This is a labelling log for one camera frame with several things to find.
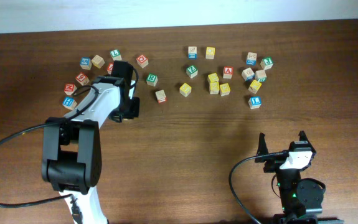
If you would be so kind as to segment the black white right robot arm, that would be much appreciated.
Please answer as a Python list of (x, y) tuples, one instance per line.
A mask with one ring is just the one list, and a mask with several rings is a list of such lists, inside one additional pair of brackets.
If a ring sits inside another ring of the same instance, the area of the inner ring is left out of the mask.
[(301, 172), (311, 166), (316, 150), (304, 131), (299, 140), (290, 143), (287, 150), (276, 154), (268, 152), (265, 135), (259, 134), (258, 159), (265, 173), (274, 173), (280, 193), (282, 214), (273, 216), (272, 223), (317, 223), (322, 213), (322, 202), (326, 186), (324, 183), (301, 177)]

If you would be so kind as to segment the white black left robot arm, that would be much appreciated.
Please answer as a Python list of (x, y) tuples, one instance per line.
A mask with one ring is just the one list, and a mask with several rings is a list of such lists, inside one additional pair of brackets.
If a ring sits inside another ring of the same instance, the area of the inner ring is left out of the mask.
[(100, 128), (107, 119), (120, 123), (138, 117), (140, 100), (133, 95), (137, 82), (136, 69), (116, 61), (110, 74), (92, 81), (78, 106), (45, 122), (42, 178), (64, 197), (74, 223), (108, 223), (97, 193)]

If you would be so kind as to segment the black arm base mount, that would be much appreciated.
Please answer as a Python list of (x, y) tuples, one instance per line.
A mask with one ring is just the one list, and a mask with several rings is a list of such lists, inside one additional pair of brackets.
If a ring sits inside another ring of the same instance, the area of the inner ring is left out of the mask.
[(271, 224), (345, 224), (344, 220), (338, 218), (318, 218), (316, 215), (296, 218), (276, 214), (273, 216)]

